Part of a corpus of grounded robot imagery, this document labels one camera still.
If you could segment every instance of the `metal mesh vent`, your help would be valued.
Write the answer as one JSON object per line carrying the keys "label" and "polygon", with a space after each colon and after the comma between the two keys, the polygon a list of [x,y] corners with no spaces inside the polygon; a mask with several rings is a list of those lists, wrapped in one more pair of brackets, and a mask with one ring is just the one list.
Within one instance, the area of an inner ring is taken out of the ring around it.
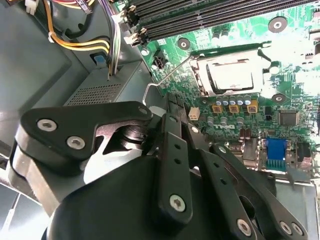
{"label": "metal mesh vent", "polygon": [[114,100],[121,84],[96,86],[80,89],[68,102],[70,105],[105,104]]}

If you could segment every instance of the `wire bundle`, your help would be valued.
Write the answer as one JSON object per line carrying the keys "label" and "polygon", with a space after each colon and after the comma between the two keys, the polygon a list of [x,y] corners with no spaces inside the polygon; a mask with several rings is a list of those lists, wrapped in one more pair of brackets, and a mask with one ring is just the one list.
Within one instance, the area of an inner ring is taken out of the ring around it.
{"label": "wire bundle", "polygon": [[114,10],[111,8],[109,3],[106,0],[98,0],[105,17],[108,21],[109,33],[110,33],[110,52],[111,52],[111,62],[110,62],[110,75],[114,75],[118,71],[118,63],[120,56],[120,46],[121,46],[121,30],[117,22],[117,15]]}
{"label": "wire bundle", "polygon": [[[62,6],[65,6],[67,8],[71,8],[71,9],[81,9],[81,7],[77,4],[76,1],[69,1],[69,0],[52,0],[53,2],[60,4]],[[88,3],[89,6],[91,6],[95,0],[87,0],[86,1]]]}
{"label": "wire bundle", "polygon": [[57,34],[54,31],[54,26],[53,26],[53,20],[51,16],[51,10],[49,8],[49,5],[46,0],[43,0],[44,4],[44,9],[46,12],[46,17],[48,21],[48,30],[49,30],[49,39],[53,40],[60,46],[73,50],[73,51],[92,51],[92,50],[103,50],[109,55],[109,49],[110,45],[107,41],[103,39],[96,39],[96,40],[91,40],[87,42],[79,42],[79,43],[73,43],[73,42],[67,42],[62,39],[60,39]]}

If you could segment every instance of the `motherboard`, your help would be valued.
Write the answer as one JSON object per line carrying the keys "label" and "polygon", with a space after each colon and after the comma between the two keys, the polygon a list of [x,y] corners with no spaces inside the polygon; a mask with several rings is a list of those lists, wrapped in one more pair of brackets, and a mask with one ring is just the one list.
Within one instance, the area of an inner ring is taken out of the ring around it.
{"label": "motherboard", "polygon": [[203,134],[243,160],[258,162],[260,149],[267,169],[311,166],[320,151],[319,1],[129,0],[117,7],[132,32],[127,43],[139,48],[156,83],[192,57],[159,90],[180,98]]}

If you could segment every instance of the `yellow capacitor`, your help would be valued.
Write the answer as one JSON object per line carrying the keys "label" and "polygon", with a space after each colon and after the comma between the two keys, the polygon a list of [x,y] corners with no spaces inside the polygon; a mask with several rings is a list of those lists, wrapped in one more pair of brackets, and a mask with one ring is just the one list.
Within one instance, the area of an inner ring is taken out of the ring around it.
{"label": "yellow capacitor", "polygon": [[229,105],[230,113],[237,114],[239,113],[239,106],[238,105]]}
{"label": "yellow capacitor", "polygon": [[215,114],[222,114],[223,108],[222,106],[212,105],[212,110]]}
{"label": "yellow capacitor", "polygon": [[251,104],[247,105],[246,108],[248,109],[248,113],[256,114],[258,112],[258,101],[251,100]]}

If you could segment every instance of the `cpu socket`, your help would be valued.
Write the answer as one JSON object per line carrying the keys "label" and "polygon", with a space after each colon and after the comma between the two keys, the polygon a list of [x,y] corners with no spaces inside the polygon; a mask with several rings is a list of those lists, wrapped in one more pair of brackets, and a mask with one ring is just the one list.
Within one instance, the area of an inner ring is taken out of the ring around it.
{"label": "cpu socket", "polygon": [[195,61],[190,64],[203,97],[262,91],[263,57],[258,54],[258,49],[200,56]]}

